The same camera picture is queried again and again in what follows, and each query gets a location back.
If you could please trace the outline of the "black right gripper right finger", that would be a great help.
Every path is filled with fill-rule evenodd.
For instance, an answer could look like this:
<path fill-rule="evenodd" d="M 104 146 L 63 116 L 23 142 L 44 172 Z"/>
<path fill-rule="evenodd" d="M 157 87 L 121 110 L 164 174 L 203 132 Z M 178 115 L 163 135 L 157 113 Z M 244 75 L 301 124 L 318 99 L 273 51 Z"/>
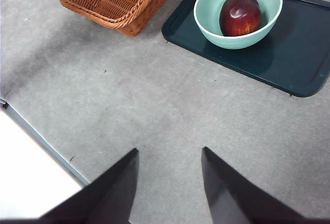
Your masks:
<path fill-rule="evenodd" d="M 211 149 L 202 149 L 204 191 L 213 223 L 329 223 L 307 218 L 260 189 Z"/>

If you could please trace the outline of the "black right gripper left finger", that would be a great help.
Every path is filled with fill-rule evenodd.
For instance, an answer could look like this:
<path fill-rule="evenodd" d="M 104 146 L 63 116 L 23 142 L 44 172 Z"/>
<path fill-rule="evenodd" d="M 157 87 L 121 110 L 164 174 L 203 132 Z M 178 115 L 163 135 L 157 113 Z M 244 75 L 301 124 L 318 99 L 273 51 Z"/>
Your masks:
<path fill-rule="evenodd" d="M 92 183 L 39 218 L 1 223 L 129 223 L 135 199 L 139 151 L 134 148 Z"/>

